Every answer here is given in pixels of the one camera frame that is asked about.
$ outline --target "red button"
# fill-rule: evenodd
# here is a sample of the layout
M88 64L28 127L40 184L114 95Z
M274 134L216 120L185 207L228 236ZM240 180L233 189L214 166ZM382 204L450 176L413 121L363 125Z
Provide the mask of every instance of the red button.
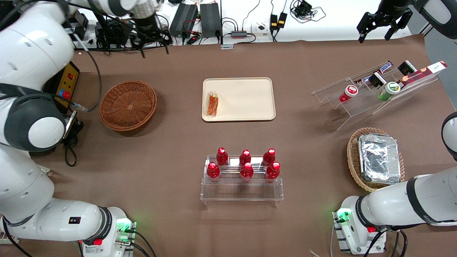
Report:
M102 239L97 238L97 239L94 240L94 245L96 245L96 246L101 246L101 243L102 243L102 242L103 242Z
M375 227L367 227L367 230L368 230L368 233L376 232L376 228Z
M62 96L63 96L63 98L68 99L68 100L71 98L70 92L68 92L68 91L63 91Z

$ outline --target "empty wicker basket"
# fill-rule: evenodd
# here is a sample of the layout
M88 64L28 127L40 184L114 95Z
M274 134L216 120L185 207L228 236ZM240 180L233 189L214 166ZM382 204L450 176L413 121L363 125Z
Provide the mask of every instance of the empty wicker basket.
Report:
M129 80L112 87L101 101L99 115L115 131L129 131L144 125L154 114L157 96L145 82Z
M373 182L366 182L360 172L360 158L359 158L359 145L357 142L357 138L363 134L368 133L375 133L375 134L382 134L387 135L382 130L377 128L361 128L356 131L349 139L349 143L347 144L347 162L349 164L349 170L351 171L351 175L354 180L357 182L359 186L363 189L373 192L377 189L387 187L387 184L380 184L380 183L373 183ZM399 153L399 162L400 162L400 172L401 172L401 181L404 181L404 165L403 165L403 158L401 153Z

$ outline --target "aluminum foil container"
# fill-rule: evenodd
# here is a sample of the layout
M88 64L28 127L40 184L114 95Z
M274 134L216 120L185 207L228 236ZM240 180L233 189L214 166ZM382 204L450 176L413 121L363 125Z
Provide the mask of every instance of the aluminum foil container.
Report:
M400 162L395 138L364 134L358 139L363 180L393 185L400 183Z

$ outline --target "acrylic bottle rack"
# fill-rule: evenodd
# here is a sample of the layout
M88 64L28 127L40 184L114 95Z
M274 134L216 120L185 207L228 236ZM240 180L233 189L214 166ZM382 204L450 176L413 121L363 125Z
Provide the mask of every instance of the acrylic bottle rack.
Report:
M418 79L412 84L402 88L399 94L390 97L390 99L386 102L382 102L377 98L378 93L382 90L381 88L375 88L369 81L359 83L355 83L355 81L371 76L375 71L383 67L385 64L387 64L387 62L377 65L352 77L347 77L345 79L339 80L311 93L311 95L315 95L317 97L319 102L329 102L334 109L340 108L343 110L343 113L347 119L343 122L343 124L341 124L337 131L344 126L353 124L354 122L376 114L391 102L398 103L401 100L410 98L414 95L414 93L418 92L418 89L424 88L425 85L438 79L436 75L438 75L439 72L425 78ZM404 75L396 67L392 67L389 71L382 74L382 77L387 82L396 82L404 77ZM339 97L348 85L355 85L359 89L359 92L357 96L345 102L340 102Z
M251 155L254 175L249 182L239 177L239 155L229 155L228 165L219 166L219 178L210 178L206 171L208 164L216 161L216 155L208 155L203 169L200 200L208 201L274 201L278 205L284 200L282 178L265 179L266 166L262 166L262 155Z

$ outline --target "brown paper mat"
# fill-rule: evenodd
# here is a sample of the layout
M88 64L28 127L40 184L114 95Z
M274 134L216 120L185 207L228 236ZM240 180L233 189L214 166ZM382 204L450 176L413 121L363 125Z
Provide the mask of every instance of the brown paper mat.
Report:
M331 211L351 195L366 194L352 179L346 145L362 127L376 127L397 138L406 179L455 165L441 141L441 123L453 112L439 81L412 97L338 132L342 124L330 105L320 106L313 90L391 60L408 59L417 68L430 64L421 35L402 39L338 42L292 42L170 47L140 54L94 53L103 74L104 92L125 80L149 83L158 95L150 122L124 136L105 128L98 112L80 113L85 123L75 148L78 165L67 167L62 146L34 157L57 171L56 198L100 206L117 206L138 222L138 231L159 257L329 256ZM75 54L81 69L74 100L89 107L98 82L86 53ZM276 118L270 122L206 123L202 121L202 83L207 78L269 77L273 81ZM285 200L272 203L199 199L207 154L225 147L229 154L247 148L263 154L277 150ZM409 256L453 256L453 228L422 225L408 229ZM394 235L388 235L390 256ZM137 241L146 247L141 240ZM22 240L35 257L76 257L71 242ZM334 241L335 256L339 252ZM21 256L0 246L0 256Z

